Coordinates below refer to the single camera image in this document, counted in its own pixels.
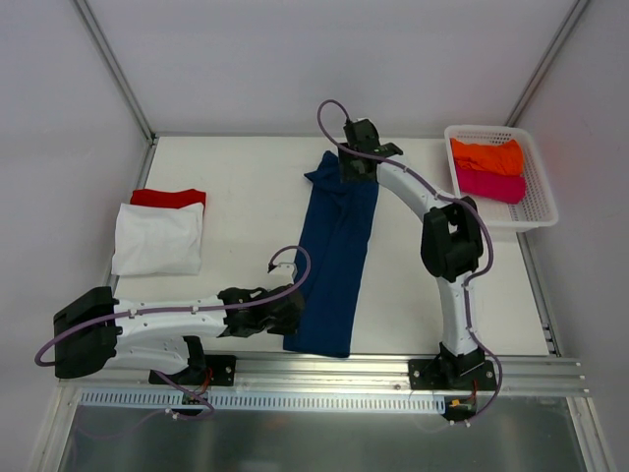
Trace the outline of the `aluminium mounting rail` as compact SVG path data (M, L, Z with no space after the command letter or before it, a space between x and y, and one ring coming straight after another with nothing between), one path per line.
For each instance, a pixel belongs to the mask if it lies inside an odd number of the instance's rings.
M235 391L299 393L411 393L409 355L353 355L332 359L291 353L237 352L227 387ZM511 396L589 397L578 359L502 356L500 393Z

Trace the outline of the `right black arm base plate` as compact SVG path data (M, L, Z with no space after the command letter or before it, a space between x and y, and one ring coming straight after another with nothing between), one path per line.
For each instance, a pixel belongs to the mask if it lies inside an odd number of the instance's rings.
M451 364L441 358L411 359L408 362L411 390L473 390L495 391L497 376L491 361L461 376Z

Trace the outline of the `folded red t shirt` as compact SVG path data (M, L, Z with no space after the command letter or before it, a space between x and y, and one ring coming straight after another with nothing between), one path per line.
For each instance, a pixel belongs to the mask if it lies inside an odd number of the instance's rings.
M188 189L178 192L165 192L152 189L134 190L130 198L130 204L140 207L158 207L180 209L190 205L202 204L205 206L206 193Z

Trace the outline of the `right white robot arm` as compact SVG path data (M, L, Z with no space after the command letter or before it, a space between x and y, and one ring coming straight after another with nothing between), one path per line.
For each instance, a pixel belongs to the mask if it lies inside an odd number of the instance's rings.
M443 333L431 360L408 364L411 389L494 391L494 367L473 334L471 278L484 254L473 200L459 200L403 162L403 151L383 144L372 121L345 121L338 146L341 175L374 181L397 196L422 222L421 259L437 282Z

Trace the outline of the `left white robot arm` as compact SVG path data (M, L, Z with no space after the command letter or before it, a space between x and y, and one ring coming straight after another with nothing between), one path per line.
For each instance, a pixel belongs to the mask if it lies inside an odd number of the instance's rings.
M206 368L204 339L293 334L305 308L291 284L157 303L117 299L110 287L95 287L53 317L54 374L74 380L103 369L145 370L195 384Z

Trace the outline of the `pink t shirt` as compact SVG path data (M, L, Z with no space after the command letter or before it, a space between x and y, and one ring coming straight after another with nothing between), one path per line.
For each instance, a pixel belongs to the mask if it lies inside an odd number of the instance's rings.
M455 165L461 192L494 201L516 205L526 196L526 181L522 176L504 176L491 172L465 169Z

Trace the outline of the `white plastic basket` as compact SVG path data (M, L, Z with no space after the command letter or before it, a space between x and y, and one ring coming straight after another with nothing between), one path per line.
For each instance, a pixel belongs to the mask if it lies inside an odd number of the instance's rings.
M480 216L491 230L526 232L549 227L558 220L558 212L546 178L543 160L532 136L520 128L481 125L451 125L444 130L447 160L453 194L466 196L456 175L451 140L464 144L498 146L511 140L521 148L524 157L523 177L526 183L524 198L517 204L470 194L477 203Z

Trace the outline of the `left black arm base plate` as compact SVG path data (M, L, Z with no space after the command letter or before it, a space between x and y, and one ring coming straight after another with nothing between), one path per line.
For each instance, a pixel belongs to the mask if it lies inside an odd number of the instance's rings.
M188 360L185 369L166 375L166 378L177 385L232 386L236 368L237 357L234 355L196 355Z

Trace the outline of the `navy blue t shirt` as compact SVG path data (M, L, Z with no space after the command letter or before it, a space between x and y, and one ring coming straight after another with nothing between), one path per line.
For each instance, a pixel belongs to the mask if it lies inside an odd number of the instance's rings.
M305 174L312 185L299 241L312 260L300 291L306 306L287 351L346 358L378 197L374 182L343 182L338 157L323 154Z

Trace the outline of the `folded white t shirt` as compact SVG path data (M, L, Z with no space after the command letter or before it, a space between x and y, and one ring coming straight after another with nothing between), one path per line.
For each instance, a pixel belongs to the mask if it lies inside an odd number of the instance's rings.
M201 203L182 208L120 205L112 273L118 276L199 273L203 210Z

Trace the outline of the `orange t shirt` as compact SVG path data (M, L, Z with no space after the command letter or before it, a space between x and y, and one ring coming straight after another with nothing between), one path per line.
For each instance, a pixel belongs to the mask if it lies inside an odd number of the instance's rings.
M513 177L524 172L524 153L515 140L493 145L465 144L450 140L454 162L462 169Z

